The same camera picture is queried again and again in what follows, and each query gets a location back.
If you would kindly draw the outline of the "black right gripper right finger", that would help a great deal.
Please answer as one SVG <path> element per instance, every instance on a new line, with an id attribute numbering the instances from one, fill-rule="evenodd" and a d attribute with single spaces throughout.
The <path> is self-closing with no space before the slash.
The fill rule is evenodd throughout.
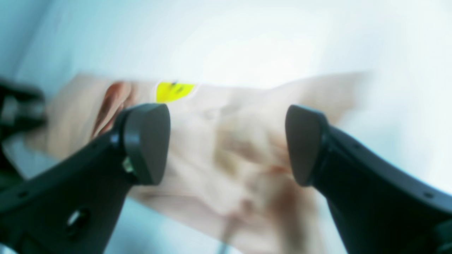
<path id="1" fill-rule="evenodd" d="M 327 200 L 349 254 L 450 254 L 452 199 L 375 155 L 323 113 L 291 105 L 292 172 Z"/>

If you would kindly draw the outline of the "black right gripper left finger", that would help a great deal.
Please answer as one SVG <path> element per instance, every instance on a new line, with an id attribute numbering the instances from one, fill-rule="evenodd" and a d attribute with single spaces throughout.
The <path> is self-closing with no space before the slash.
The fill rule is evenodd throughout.
<path id="1" fill-rule="evenodd" d="M 101 254 L 134 185 L 158 185 L 171 118 L 162 103 L 122 111 L 114 127 L 1 193 L 1 244 L 18 254 Z"/>

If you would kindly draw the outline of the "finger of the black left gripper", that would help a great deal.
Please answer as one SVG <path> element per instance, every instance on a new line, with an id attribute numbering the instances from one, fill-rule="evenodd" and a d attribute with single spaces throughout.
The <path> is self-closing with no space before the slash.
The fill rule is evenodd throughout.
<path id="1" fill-rule="evenodd" d="M 1 134 L 16 134 L 46 123 L 45 96 L 38 88 L 6 79 L 1 85 Z"/>

